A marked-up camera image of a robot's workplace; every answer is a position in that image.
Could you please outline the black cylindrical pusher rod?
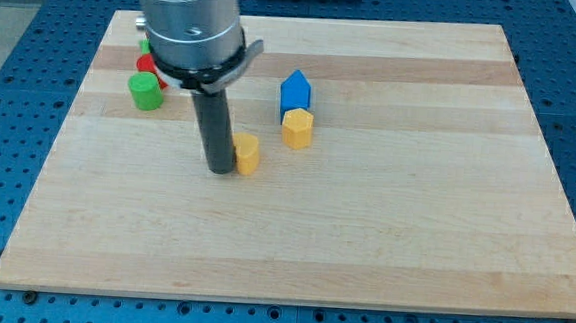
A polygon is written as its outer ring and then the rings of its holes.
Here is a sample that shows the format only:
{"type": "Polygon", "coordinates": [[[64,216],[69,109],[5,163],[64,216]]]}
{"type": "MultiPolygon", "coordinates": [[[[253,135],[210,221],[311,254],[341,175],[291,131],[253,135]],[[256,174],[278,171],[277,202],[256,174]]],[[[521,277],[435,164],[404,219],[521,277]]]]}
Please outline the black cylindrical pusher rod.
{"type": "Polygon", "coordinates": [[[225,90],[192,91],[191,97],[208,168],[215,174],[228,174],[235,168],[235,146],[225,90]]]}

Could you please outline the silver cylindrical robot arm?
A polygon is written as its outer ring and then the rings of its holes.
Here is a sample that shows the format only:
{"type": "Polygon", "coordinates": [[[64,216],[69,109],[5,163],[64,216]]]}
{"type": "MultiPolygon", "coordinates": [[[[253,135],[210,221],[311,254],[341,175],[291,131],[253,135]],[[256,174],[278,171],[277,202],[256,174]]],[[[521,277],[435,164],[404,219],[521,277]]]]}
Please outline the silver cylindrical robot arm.
{"type": "Polygon", "coordinates": [[[191,91],[208,168],[235,168],[222,76],[240,67],[246,43],[238,0],[139,0],[150,53],[168,84],[191,91]]]}

